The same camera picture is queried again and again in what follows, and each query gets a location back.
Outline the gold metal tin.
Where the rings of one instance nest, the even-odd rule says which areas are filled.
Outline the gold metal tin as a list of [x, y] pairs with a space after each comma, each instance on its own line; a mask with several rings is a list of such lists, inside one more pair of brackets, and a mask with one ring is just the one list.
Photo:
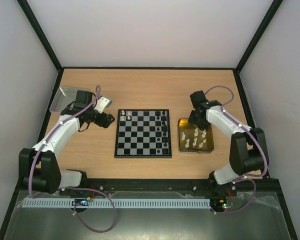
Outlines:
[[180, 153], [208, 154], [214, 149], [212, 127], [201, 130], [195, 125], [188, 123], [187, 118], [180, 118], [177, 124], [178, 151]]

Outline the black magnetic chess board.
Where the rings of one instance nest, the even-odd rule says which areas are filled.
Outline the black magnetic chess board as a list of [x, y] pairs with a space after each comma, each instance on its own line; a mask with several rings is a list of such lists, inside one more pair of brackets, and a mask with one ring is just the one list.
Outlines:
[[[131, 120], [127, 113], [131, 111]], [[172, 141], [168, 109], [119, 109], [115, 158], [171, 158]]]

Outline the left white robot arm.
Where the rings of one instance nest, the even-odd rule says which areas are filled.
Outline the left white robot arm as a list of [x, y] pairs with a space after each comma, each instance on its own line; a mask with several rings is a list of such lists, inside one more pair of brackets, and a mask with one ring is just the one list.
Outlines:
[[114, 116], [104, 112], [112, 103], [101, 96], [101, 87], [95, 92], [78, 90], [76, 98], [60, 113], [60, 117], [49, 133], [32, 148], [23, 148], [18, 155], [18, 184], [28, 190], [31, 198], [35, 193], [53, 194], [57, 190], [78, 187], [83, 172], [60, 170], [58, 156], [70, 138], [81, 132], [83, 125], [91, 123], [108, 128]]

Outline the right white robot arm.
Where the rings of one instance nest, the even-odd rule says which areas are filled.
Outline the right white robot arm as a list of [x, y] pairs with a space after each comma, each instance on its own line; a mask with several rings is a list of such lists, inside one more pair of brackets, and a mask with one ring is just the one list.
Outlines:
[[192, 93], [190, 100], [193, 110], [188, 122], [201, 130], [214, 125], [230, 140], [229, 163], [212, 172], [208, 191], [219, 196], [225, 191], [225, 184], [252, 177], [254, 171], [261, 171], [259, 176], [263, 177], [269, 164], [264, 131], [240, 122], [226, 111], [224, 104], [209, 101], [202, 90]]

